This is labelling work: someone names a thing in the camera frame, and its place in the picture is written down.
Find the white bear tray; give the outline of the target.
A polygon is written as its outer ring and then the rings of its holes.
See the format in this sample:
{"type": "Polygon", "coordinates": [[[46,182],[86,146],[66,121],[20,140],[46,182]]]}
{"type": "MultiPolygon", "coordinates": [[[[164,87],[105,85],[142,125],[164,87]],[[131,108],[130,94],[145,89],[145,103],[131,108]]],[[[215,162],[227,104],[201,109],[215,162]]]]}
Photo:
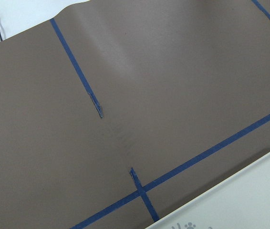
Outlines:
{"type": "Polygon", "coordinates": [[[150,228],[270,229],[270,152],[150,228]]]}

